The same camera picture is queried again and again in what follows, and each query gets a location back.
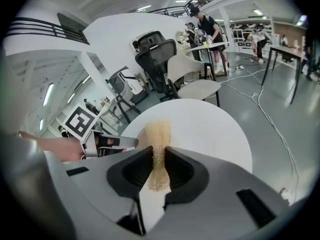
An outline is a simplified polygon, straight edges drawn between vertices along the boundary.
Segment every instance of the beige granular material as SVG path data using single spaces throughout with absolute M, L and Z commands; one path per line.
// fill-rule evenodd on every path
M 148 146 L 153 147 L 153 170 L 148 180 L 152 191 L 163 191 L 169 184 L 169 175 L 165 168 L 165 148 L 171 143 L 171 123 L 154 121 L 145 126 Z

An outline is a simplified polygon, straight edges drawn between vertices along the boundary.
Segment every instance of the shorts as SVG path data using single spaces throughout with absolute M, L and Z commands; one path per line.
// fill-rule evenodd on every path
M 216 36 L 216 38 L 214 39 L 214 42 L 213 43 L 223 43 L 223 39 L 222 39 L 222 36 L 220 34 L 218 34 Z M 225 45 L 222 45 L 220 46 L 221 50 L 224 51 L 226 49 L 226 46 Z M 210 51 L 218 51 L 219 48 L 218 47 L 215 47 L 215 48 L 210 48 L 209 49 Z

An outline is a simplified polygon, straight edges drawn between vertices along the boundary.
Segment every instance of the table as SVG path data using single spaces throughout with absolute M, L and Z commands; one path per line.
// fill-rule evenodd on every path
M 207 45 L 200 45 L 196 48 L 192 48 L 190 49 L 189 51 L 200 51 L 200 50 L 204 50 L 206 49 L 207 53 L 208 53 L 208 59 L 209 59 L 209 63 L 212 64 L 212 68 L 214 69 L 214 61 L 212 59 L 212 55 L 211 55 L 211 52 L 210 52 L 210 48 L 215 48 L 215 47 L 218 47 L 218 51 L 220 53 L 220 56 L 221 56 L 221 59 L 222 59 L 222 65 L 223 65 L 223 70 L 224 70 L 224 74 L 222 75 L 217 75 L 216 77 L 226 77 L 227 76 L 227 69 L 226 69 L 226 64 L 224 62 L 224 57 L 222 55 L 222 50 L 221 50 L 221 46 L 223 45 L 227 45 L 228 42 L 214 42 L 212 44 L 207 44 Z
M 285 46 L 281 46 L 281 45 L 271 45 L 270 46 L 270 51 L 269 51 L 268 62 L 266 64 L 266 69 L 265 69 L 263 80 L 262 80 L 262 84 L 261 84 L 262 86 L 264 85 L 264 82 L 265 82 L 267 74 L 268 74 L 270 60 L 271 60 L 273 51 L 275 51 L 275 58 L 274 58 L 273 66 L 272 66 L 272 71 L 274 71 L 275 64 L 276 64 L 277 57 L 278 57 L 278 53 L 281 53 L 281 54 L 284 54 L 284 55 L 289 55 L 292 58 L 297 60 L 296 72 L 295 72 L 295 86 L 294 86 L 292 99 L 291 99 L 291 102 L 290 102 L 290 104 L 292 104 L 292 102 L 294 101 L 294 98 L 296 96 L 298 83 L 299 83 L 299 78 L 300 78 L 301 60 L 304 58 L 304 56 L 300 51 L 297 51 L 295 49 L 292 49 L 292 48 L 289 48 L 289 47 L 285 47 Z
M 232 162 L 252 173 L 252 154 L 238 123 L 221 108 L 196 99 L 174 99 L 140 114 L 121 136 L 136 138 L 148 122 L 171 122 L 171 146 Z M 164 215 L 165 196 L 146 184 L 139 193 L 145 230 L 150 231 Z

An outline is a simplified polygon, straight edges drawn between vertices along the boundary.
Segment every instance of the black mesh office chair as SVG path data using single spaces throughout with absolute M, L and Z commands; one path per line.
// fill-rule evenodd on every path
M 168 72 L 168 60 L 177 54 L 176 42 L 173 39 L 162 41 L 154 46 L 146 47 L 137 56 L 135 61 L 144 70 L 152 88 L 159 94 L 165 94 L 160 98 L 172 99 L 172 91 L 166 84 L 164 74 Z
M 159 31 L 153 31 L 144 36 L 140 37 L 138 42 L 140 52 L 144 51 L 145 49 L 155 46 L 166 39 Z

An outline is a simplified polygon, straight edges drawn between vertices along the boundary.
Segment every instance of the ceiling light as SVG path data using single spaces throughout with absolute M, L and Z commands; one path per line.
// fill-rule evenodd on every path
M 147 8 L 149 8 L 149 7 L 151 7 L 151 5 L 147 5 L 147 6 L 141 7 L 141 8 L 139 8 L 137 11 L 139 12 L 139 11 L 141 11 L 141 10 L 143 10 L 143 9 L 147 9 Z
M 88 77 L 86 79 L 84 79 L 84 81 L 82 82 L 82 84 L 84 84 L 86 81 L 88 81 L 88 79 L 90 78 L 90 75 L 88 75 Z
M 76 95 L 75 93 L 72 94 L 71 97 L 68 99 L 68 101 L 66 103 L 69 103 L 75 95 Z
M 49 100 L 49 97 L 50 97 L 51 92 L 52 92 L 53 89 L 54 89 L 54 84 L 51 83 L 51 84 L 49 85 L 49 87 L 48 87 L 48 90 L 46 91 L 46 95 L 45 95 L 44 102 L 43 102 L 43 105 L 44 105 L 44 106 L 47 105 L 48 100 Z
M 41 119 L 41 120 L 40 120 L 40 127 L 39 127 L 39 130 L 41 131 L 43 127 L 44 127 L 44 120 L 43 120 L 43 119 Z
M 307 15 L 302 15 L 302 16 L 300 17 L 300 21 L 301 21 L 301 22 L 304 22 L 306 19 L 307 19 Z
M 264 15 L 264 14 L 262 13 L 262 11 L 260 11 L 260 10 L 254 10 L 254 12 L 255 12 L 256 14 L 258 14 L 259 16 Z

